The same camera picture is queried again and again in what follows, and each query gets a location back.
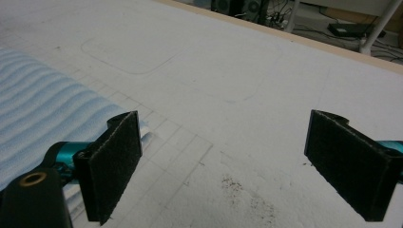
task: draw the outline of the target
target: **floor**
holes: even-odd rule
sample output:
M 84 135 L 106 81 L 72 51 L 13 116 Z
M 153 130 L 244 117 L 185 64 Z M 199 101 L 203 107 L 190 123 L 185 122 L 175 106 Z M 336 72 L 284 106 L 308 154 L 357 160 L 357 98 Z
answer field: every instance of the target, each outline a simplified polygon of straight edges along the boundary
M 188 5 L 210 9 L 208 0 L 178 0 Z M 274 0 L 269 3 L 268 15 L 275 11 L 284 13 L 284 23 L 287 21 L 293 2 L 285 0 Z M 325 8 L 301 3 L 296 17 L 296 27 L 293 30 L 295 35 L 303 36 L 332 46 L 358 51 L 360 41 L 354 38 L 337 38 L 327 29 L 329 23 L 349 23 L 336 20 L 324 15 Z M 268 27 L 283 30 L 285 24 L 267 23 Z M 398 48 L 397 33 L 386 31 L 383 38 L 378 38 L 372 47 L 372 56 L 385 61 L 403 65 L 403 49 Z

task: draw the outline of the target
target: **cable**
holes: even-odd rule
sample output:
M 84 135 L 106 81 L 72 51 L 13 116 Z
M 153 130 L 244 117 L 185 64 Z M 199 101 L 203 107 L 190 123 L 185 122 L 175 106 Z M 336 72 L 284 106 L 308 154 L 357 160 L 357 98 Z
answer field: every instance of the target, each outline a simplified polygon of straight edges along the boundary
M 400 62 L 403 62 L 403 58 L 393 58 L 393 59 L 390 60 L 390 62 L 393 62 L 394 60 L 398 60 Z
M 333 36 L 333 35 L 329 35 L 323 31 L 319 31 L 319 30 L 314 30 L 314 29 L 301 29 L 301 28 L 294 28 L 294 30 L 299 30 L 299 31 L 308 31 L 308 32 L 315 32 L 315 33 L 319 33 L 322 34 L 324 36 L 327 36 L 329 38 L 334 38 L 337 40 L 344 40 L 344 41 L 356 41 L 358 39 L 354 38 L 354 39 L 347 39 L 347 38 L 341 38 L 341 37 L 337 37 L 337 36 Z
M 287 6 L 287 4 L 288 4 L 288 0 L 285 1 L 284 6 L 282 6 L 282 8 L 279 10 L 280 14 L 282 13 L 282 10 L 284 10 L 285 6 Z
M 331 17 L 331 16 L 329 16 L 329 15 L 324 14 L 324 13 L 321 11 L 321 9 L 322 9 L 322 7 L 319 6 L 319 13 L 320 13 L 321 15 L 323 15 L 323 16 L 325 16 L 325 17 L 328 17 L 328 18 L 330 18 L 330 19 L 336 20 L 337 23 L 340 24 L 340 22 L 338 21 L 338 19 L 336 19 L 335 17 Z
M 395 58 L 403 58 L 403 56 L 398 56 L 398 55 L 390 53 L 389 51 L 386 51 L 386 50 L 371 50 L 371 52 L 387 53 L 387 54 L 392 55 Z
M 377 18 L 378 18 L 377 16 L 374 17 L 374 20 L 371 22 L 371 24 L 369 24 L 369 25 L 364 29 L 364 31 L 362 32 L 362 33 L 364 34 L 364 36 L 366 36 L 366 33 L 367 33 L 368 29 L 374 24 L 374 22 L 376 21 Z
M 398 53 L 398 54 L 403 55 L 403 52 L 401 52 L 401 51 L 399 51 L 399 50 L 396 50 L 396 49 L 393 49 L 393 48 L 396 48 L 396 47 L 390 47 L 390 46 L 382 47 L 382 46 L 379 46 L 379 45 L 373 45 L 373 47 L 382 48 L 382 49 L 387 49 L 387 50 L 392 51 L 392 52 L 394 52 L 394 53 Z

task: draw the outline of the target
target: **dirt specks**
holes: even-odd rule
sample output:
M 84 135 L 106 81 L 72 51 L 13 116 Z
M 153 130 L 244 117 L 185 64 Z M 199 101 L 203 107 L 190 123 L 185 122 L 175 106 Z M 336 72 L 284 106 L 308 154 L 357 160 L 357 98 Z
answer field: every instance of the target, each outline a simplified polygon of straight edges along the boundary
M 243 190 L 242 185 L 238 181 L 233 180 L 229 175 L 224 175 L 222 178 L 222 189 L 231 207 L 237 208 L 240 204 Z

